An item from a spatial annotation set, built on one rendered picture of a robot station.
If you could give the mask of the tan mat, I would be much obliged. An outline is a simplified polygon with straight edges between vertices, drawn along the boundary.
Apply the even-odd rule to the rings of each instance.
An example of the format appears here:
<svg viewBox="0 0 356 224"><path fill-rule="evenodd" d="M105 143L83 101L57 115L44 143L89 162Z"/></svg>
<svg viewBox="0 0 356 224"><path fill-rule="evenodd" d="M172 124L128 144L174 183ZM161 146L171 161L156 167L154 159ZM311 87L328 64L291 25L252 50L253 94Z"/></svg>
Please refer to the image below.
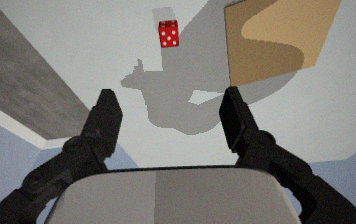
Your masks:
<svg viewBox="0 0 356 224"><path fill-rule="evenodd" d="M315 66L342 0L242 0L224 7L230 86Z"/></svg>

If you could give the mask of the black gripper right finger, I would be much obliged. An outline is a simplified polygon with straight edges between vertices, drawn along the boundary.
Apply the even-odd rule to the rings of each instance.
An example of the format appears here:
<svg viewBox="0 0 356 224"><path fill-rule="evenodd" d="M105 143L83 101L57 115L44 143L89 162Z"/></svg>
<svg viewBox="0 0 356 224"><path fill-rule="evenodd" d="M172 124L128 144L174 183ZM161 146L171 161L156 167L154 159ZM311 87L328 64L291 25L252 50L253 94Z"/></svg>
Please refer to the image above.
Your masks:
<svg viewBox="0 0 356 224"><path fill-rule="evenodd" d="M356 224L356 207L348 199L315 176L304 160L277 145L271 133L259 130L237 86L226 88L219 116L228 147L239 156L235 165L268 171L288 188L302 206L302 224Z"/></svg>

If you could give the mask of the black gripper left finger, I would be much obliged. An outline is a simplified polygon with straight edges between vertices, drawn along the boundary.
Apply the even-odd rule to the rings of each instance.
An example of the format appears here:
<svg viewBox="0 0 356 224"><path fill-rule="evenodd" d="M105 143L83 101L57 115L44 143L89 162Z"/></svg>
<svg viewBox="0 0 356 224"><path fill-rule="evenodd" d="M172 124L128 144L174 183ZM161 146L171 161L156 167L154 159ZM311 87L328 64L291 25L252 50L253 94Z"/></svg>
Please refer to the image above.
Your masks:
<svg viewBox="0 0 356 224"><path fill-rule="evenodd" d="M115 151L122 118L114 91L102 89L80 136L68 139L61 153L31 171L22 186L0 202L0 224L36 224L46 204L70 182L108 170L104 161Z"/></svg>

